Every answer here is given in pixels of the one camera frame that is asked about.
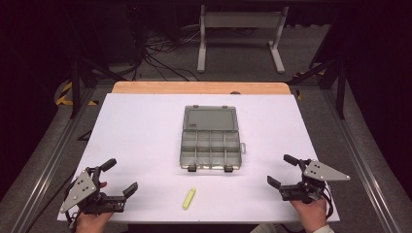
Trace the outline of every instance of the yellow object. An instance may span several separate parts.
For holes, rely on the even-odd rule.
[[[185,202],[183,203],[183,209],[184,209],[184,210],[187,210],[187,209],[188,209],[188,207],[189,207],[189,205],[190,205],[190,202],[191,202],[191,198],[193,198],[195,192],[196,192],[196,188],[195,188],[195,187],[193,187],[193,188],[189,191],[188,196],[186,196]]]

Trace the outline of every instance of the human hand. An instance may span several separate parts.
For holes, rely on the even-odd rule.
[[[100,187],[105,187],[106,182],[101,183]],[[113,213],[103,213],[99,216],[85,215],[80,213],[77,219],[76,233],[103,233],[109,218]]]
[[[326,226],[326,200],[321,199],[304,204],[301,201],[291,201],[291,204],[299,213],[300,222],[307,233],[312,233],[317,229]]]

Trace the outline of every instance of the metal stand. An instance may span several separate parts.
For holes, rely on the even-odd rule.
[[[200,11],[200,47],[197,61],[197,71],[205,72],[206,63],[206,27],[250,27],[250,28],[275,28],[276,36],[269,41],[270,51],[280,74],[285,73],[285,68],[278,52],[282,30],[288,15],[288,7],[282,12],[271,13],[232,13],[232,12],[206,12],[206,7],[201,6]]]

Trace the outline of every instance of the clear plastic organizer box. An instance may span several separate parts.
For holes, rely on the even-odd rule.
[[[236,109],[228,106],[186,106],[180,164],[183,169],[223,169],[242,164]]]

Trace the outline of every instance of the white tabletop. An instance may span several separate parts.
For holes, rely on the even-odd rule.
[[[241,143],[246,144],[240,170],[197,170],[179,164],[186,105],[236,108]],[[289,202],[266,182],[301,181],[298,167],[284,154],[317,159],[293,95],[108,94],[76,174],[110,158],[116,166],[102,173],[107,195],[137,182],[121,214],[124,223],[264,223],[298,221]],[[182,208],[189,190],[196,193]],[[336,212],[330,221],[339,220]]]

